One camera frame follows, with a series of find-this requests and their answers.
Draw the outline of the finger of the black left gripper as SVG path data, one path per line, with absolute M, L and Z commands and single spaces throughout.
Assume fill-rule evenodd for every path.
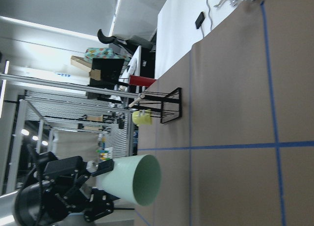
M 120 199 L 114 195 L 107 193 L 104 190 L 99 190 L 97 188 L 92 189 L 93 200 L 92 200 L 92 210 L 93 211 L 113 211 L 114 201 Z
M 113 171 L 114 169 L 114 160 L 109 159 L 98 164 L 97 170 L 92 172 L 90 175 L 92 177 L 105 174 L 107 172 Z

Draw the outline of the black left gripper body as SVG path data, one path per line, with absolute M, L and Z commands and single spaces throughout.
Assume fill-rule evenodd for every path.
M 81 169 L 75 174 L 60 176 L 57 179 L 44 176 L 50 182 L 44 193 L 47 213 L 51 217 L 56 216 L 63 220 L 71 213 L 82 212 L 84 220 L 88 223 L 113 213 L 92 210 L 92 189 L 95 187 L 87 186 L 86 182 L 97 167 L 98 165 L 93 167 L 93 162 L 83 160 Z

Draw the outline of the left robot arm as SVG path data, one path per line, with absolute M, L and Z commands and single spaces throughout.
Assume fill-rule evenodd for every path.
M 51 152 L 39 157 L 18 191 L 14 217 L 21 226 L 51 226 L 70 214 L 81 213 L 92 223 L 114 211 L 117 198 L 86 184 L 90 177 L 114 169 L 114 161 L 101 162 L 95 169 L 81 156 L 58 159 Z

